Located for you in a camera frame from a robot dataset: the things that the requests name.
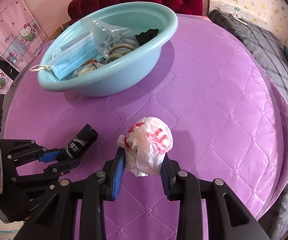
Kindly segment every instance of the face mask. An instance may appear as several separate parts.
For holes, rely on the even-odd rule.
[[[53,51],[53,58],[46,65],[35,65],[30,71],[51,70],[59,79],[63,79],[88,60],[96,57],[98,52],[94,45],[92,32],[88,31],[74,38]]]

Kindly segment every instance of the gray bedding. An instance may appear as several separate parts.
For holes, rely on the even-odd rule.
[[[245,26],[219,10],[212,11],[208,17],[245,45],[288,102],[288,62],[281,41],[271,32],[252,24]],[[272,240],[279,240],[287,233],[288,184],[259,222]]]

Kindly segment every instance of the quilted mattress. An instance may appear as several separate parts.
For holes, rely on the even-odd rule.
[[[156,116],[173,134],[169,157],[200,179],[225,180],[258,219],[288,181],[288,104],[230,33],[193,16],[178,18],[178,30],[151,73],[121,93],[102,98],[50,93],[39,87],[36,73],[25,73],[4,137],[60,148],[90,124],[99,138],[66,176],[76,181],[115,156],[120,134],[142,117]],[[45,166],[33,162],[18,171],[38,173]],[[118,199],[104,207],[108,239],[176,238],[179,203],[167,201],[158,177],[125,172]]]

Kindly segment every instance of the white plastic bag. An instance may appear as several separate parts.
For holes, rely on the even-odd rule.
[[[120,135],[117,145],[125,149],[125,167],[135,176],[159,176],[165,153],[173,147],[172,133],[156,117],[142,118]]]

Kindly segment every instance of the light blue basin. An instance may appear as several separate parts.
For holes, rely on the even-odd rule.
[[[178,25],[177,16],[171,9],[151,2],[121,3],[93,12],[86,17],[89,16],[112,25],[131,28],[134,34],[146,32],[148,29],[159,29],[159,34],[131,53],[80,77],[59,81],[52,71],[39,71],[39,84],[45,90],[62,92],[73,89],[90,97],[107,96],[123,91],[150,73],[160,57],[162,45],[173,36]],[[52,59],[55,48],[61,47],[83,32],[81,23],[74,23],[48,48],[41,65]]]

